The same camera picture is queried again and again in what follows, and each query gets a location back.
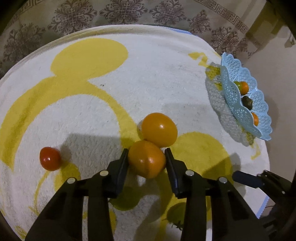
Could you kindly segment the small red cherry tomato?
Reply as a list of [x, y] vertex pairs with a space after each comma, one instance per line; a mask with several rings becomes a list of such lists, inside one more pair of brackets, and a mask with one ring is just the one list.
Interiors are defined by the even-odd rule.
[[40, 150], [40, 164], [47, 171], [56, 171], [61, 165], [60, 152], [52, 147], [43, 147]]

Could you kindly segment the green cherry tomato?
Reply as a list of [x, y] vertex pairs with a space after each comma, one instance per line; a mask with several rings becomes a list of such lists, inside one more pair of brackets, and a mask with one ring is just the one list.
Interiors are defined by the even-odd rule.
[[173, 205], [166, 214], [166, 220], [179, 230], [183, 230], [185, 219], [186, 203], [180, 202]]

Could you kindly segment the small orange tomato in basket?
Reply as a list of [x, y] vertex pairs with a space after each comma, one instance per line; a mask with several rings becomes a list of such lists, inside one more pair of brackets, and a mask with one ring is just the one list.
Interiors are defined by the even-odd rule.
[[254, 125], [255, 126], [258, 126], [258, 124], [259, 124], [259, 118], [258, 118], [258, 116], [255, 113], [253, 113], [253, 112], [251, 114], [253, 116], [253, 123], [254, 123]]

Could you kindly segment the dark avocado in basket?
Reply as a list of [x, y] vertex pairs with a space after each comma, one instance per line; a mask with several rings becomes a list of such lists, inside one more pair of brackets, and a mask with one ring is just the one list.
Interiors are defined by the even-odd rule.
[[243, 104], [244, 107], [246, 107], [248, 110], [252, 110], [253, 109], [253, 100], [250, 99], [248, 96], [243, 96], [241, 98], [241, 102]]

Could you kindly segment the blue plastic lattice basket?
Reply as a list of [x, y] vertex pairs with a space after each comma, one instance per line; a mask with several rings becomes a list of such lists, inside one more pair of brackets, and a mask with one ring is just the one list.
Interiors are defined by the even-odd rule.
[[222, 128], [233, 140], [250, 146], [255, 138], [271, 139], [273, 129], [264, 93], [240, 60], [223, 53], [220, 64], [206, 68], [205, 85]]

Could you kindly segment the orange green tomato in basket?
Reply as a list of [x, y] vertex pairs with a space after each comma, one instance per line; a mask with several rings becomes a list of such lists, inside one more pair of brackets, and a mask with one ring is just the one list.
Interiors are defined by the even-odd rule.
[[239, 92], [240, 92], [241, 95], [248, 94], [248, 92], [249, 92], [249, 86], [248, 86], [247, 82], [245, 82], [245, 81], [241, 81], [241, 82], [234, 81], [234, 83], [238, 87]]

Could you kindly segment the white yellow patterned towel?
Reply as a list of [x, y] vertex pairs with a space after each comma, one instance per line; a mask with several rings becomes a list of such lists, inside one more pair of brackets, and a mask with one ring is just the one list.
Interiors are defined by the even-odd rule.
[[[172, 119], [174, 156], [203, 177], [270, 167], [266, 144], [233, 140], [206, 89], [221, 58], [200, 37], [165, 27], [105, 26], [51, 42], [1, 78], [1, 213], [24, 240], [70, 177], [92, 177], [139, 141], [150, 113]], [[47, 171], [43, 147], [62, 165]]]

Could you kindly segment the beige patterned bed sheet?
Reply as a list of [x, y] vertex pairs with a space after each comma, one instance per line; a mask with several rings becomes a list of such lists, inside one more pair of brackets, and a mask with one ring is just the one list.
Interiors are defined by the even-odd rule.
[[269, 1], [24, 1], [1, 32], [1, 75], [60, 37], [105, 25], [154, 25], [188, 31], [243, 65], [276, 66], [283, 21]]

